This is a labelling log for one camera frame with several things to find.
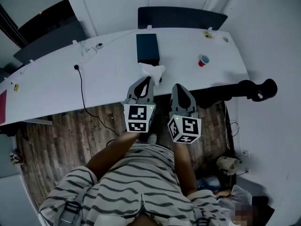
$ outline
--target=small sticker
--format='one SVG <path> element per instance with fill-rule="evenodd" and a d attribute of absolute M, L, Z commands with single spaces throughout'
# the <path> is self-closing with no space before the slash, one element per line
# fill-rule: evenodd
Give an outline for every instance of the small sticker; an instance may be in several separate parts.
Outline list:
<path fill-rule="evenodd" d="M 203 31 L 203 34 L 205 35 L 206 39 L 212 39 L 211 33 L 207 32 L 207 31 Z"/>
<path fill-rule="evenodd" d="M 18 92 L 18 89 L 19 89 L 19 85 L 18 85 L 18 84 L 15 84 L 14 91 L 15 91 L 15 92 Z"/>

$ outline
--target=paper cup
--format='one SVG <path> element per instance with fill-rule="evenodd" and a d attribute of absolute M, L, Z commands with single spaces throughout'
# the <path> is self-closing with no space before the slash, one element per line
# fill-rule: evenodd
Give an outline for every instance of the paper cup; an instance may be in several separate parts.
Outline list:
<path fill-rule="evenodd" d="M 209 58 L 206 55 L 199 55 L 198 65 L 203 67 L 204 65 L 209 63 Z"/>

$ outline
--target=white tissue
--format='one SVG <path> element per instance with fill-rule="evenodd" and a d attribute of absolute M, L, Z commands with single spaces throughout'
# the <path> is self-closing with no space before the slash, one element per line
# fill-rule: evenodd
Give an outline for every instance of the white tissue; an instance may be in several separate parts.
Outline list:
<path fill-rule="evenodd" d="M 155 85 L 158 87 L 160 83 L 160 78 L 165 71 L 164 65 L 159 66 L 152 66 L 144 63 L 138 63 L 139 66 L 142 68 L 142 75 L 143 76 L 150 76 L 153 80 Z"/>

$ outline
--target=striped shirt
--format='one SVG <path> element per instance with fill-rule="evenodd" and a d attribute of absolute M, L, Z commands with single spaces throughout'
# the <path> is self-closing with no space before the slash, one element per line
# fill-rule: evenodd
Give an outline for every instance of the striped shirt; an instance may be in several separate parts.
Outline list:
<path fill-rule="evenodd" d="M 211 191 L 187 197 L 181 193 L 170 150 L 141 143 L 135 143 L 100 181 L 86 167 L 70 171 L 41 205 L 41 223 L 52 226 L 56 212 L 87 186 L 81 204 L 85 226 L 127 225 L 141 212 L 163 226 L 226 225 Z"/>

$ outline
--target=strap buckle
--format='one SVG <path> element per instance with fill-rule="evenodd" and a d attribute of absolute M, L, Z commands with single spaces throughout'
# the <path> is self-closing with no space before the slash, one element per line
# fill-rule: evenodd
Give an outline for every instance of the strap buckle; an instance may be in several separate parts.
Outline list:
<path fill-rule="evenodd" d="M 78 214 L 81 208 L 81 204 L 79 202 L 67 202 L 65 204 L 65 210 L 74 214 Z"/>

